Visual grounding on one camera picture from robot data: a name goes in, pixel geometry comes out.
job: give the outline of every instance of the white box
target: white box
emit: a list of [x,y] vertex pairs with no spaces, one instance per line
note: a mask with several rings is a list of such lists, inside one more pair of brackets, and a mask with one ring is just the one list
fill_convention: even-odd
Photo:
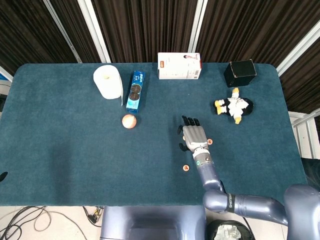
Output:
[[199,53],[158,52],[159,79],[198,79],[201,69]]

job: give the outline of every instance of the penguin toy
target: penguin toy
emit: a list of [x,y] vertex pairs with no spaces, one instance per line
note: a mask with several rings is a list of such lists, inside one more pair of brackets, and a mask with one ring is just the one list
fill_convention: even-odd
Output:
[[235,124],[239,124],[242,116],[249,115],[253,108],[254,103],[248,98],[239,97],[239,88],[232,90],[232,96],[227,99],[214,101],[215,113],[226,114],[234,118]]

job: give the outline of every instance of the small orange disc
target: small orange disc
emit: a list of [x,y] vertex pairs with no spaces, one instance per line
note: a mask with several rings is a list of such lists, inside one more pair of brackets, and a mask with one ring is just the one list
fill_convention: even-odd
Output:
[[188,172],[190,167],[189,167],[189,165],[183,165],[182,169],[183,169],[183,171]]

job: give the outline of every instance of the cable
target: cable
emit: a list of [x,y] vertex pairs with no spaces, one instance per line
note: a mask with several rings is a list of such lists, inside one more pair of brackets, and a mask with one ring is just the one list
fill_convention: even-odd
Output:
[[[19,240],[22,236],[22,226],[26,223],[29,223],[33,220],[34,223],[33,223],[33,228],[35,231],[37,232],[43,232],[45,231],[46,229],[49,228],[49,226],[51,225],[51,222],[52,222],[52,216],[51,214],[59,214],[59,215],[62,215],[63,217],[65,217],[66,219],[68,219],[69,221],[71,221],[73,224],[75,224],[77,226],[77,228],[80,230],[80,232],[82,233],[83,237],[85,240],[88,240],[87,237],[85,236],[84,232],[82,231],[82,229],[79,227],[79,225],[73,221],[71,218],[69,218],[68,216],[64,215],[63,213],[61,212],[58,212],[58,211],[47,211],[45,208],[47,206],[42,206],[42,207],[39,207],[39,206],[26,206],[22,209],[20,209],[13,217],[12,219],[10,220],[9,224],[7,225],[7,227],[5,227],[4,229],[0,230],[0,233],[4,231],[3,235],[0,235],[0,240],[9,240],[10,238],[12,238],[12,236],[19,230],[19,236],[16,240]],[[25,213],[26,211],[32,209],[32,208],[36,208],[36,210],[32,211],[32,212],[29,212],[27,215],[25,215],[24,217],[22,217],[21,219],[18,220],[18,218],[23,214]],[[27,220],[27,221],[24,221],[23,223],[21,224],[18,224],[19,222],[21,222],[23,219],[27,218],[28,216],[30,216],[31,214],[37,212],[41,210],[41,212],[34,218],[30,219],[30,220]],[[37,223],[37,220],[43,215],[43,214],[47,214],[48,217],[49,217],[49,223],[48,225],[44,228],[44,229],[37,229],[36,228],[36,223]],[[9,231],[12,229],[12,228],[16,228],[15,231],[13,233],[9,233]]]
[[[47,215],[49,216],[49,219],[50,219],[50,220],[49,220],[48,225],[47,225],[44,229],[39,230],[39,229],[36,228],[36,222],[37,222],[37,220],[40,218],[40,216],[43,215],[43,214],[47,214]],[[76,225],[77,228],[78,228],[78,229],[80,230],[80,232],[82,233],[84,239],[85,239],[85,240],[88,240],[88,239],[86,238],[86,235],[85,235],[84,232],[82,231],[82,229],[79,227],[79,225],[78,225],[75,221],[73,221],[71,218],[69,218],[68,216],[66,216],[66,215],[64,215],[63,213],[58,212],[58,211],[47,211],[47,210],[44,210],[44,213],[42,213],[40,216],[38,216],[38,217],[36,218],[36,220],[34,221],[34,223],[33,223],[33,228],[34,228],[34,230],[36,230],[37,232],[43,232],[44,230],[46,230],[47,228],[49,228],[49,226],[50,226],[50,224],[51,224],[51,220],[52,220],[52,217],[50,216],[50,214],[59,214],[59,215],[64,216],[66,219],[68,219],[70,222],[72,222],[74,225]]]
[[[37,208],[36,210],[28,213],[26,216],[24,216],[23,218],[21,218],[20,220],[18,220],[17,222],[16,219],[21,215],[23,214],[24,212],[26,212],[27,210],[31,209],[31,208]],[[21,229],[21,226],[36,219],[43,211],[43,209],[45,208],[45,206],[43,207],[37,207],[37,206],[26,206],[24,208],[22,208],[21,210],[19,210],[14,216],[13,218],[10,220],[9,224],[7,225],[7,227],[5,227],[4,229],[0,230],[0,233],[4,231],[3,235],[0,237],[0,240],[8,240],[10,239],[18,230],[20,230],[20,236],[18,237],[18,239],[21,237],[22,235],[22,229]],[[28,221],[25,221],[23,222],[22,224],[20,225],[17,225],[18,222],[20,222],[21,220],[25,219],[26,217],[28,217],[29,215],[33,214],[34,212],[38,211],[38,210],[41,210],[40,214],[38,214],[35,218],[31,219],[31,220],[28,220]],[[12,227],[17,227],[17,229],[8,237],[8,233],[10,231],[10,229]]]
[[82,206],[82,208],[83,208],[84,213],[85,213],[85,215],[86,215],[86,218],[89,220],[89,222],[90,222],[93,226],[95,226],[95,227],[97,227],[97,228],[101,228],[101,226],[96,225],[95,223],[98,221],[99,217],[101,216],[100,211],[101,211],[103,208],[102,208],[102,207],[97,207],[93,215],[89,215],[88,210],[87,210],[84,206]]
[[249,222],[247,221],[247,219],[246,219],[244,216],[243,216],[242,218],[243,218],[243,220],[245,221],[245,224],[248,226],[249,231],[250,231],[251,235],[253,236],[253,239],[255,240],[256,237],[255,237],[254,232],[252,231],[252,229],[251,229],[251,227],[250,227]]
[[13,213],[15,213],[15,212],[20,211],[21,209],[23,209],[23,207],[22,207],[22,208],[19,208],[19,209],[16,209],[16,210],[14,210],[14,211],[8,212],[6,215],[3,215],[2,217],[0,217],[0,220],[4,219],[6,216],[8,216],[8,215],[10,215],[10,214],[13,214]]

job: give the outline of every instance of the black box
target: black box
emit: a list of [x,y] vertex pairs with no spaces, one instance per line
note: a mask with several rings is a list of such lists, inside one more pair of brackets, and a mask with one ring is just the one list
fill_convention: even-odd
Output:
[[257,73],[252,59],[231,61],[224,71],[224,79],[229,88],[246,86],[255,76],[257,76]]

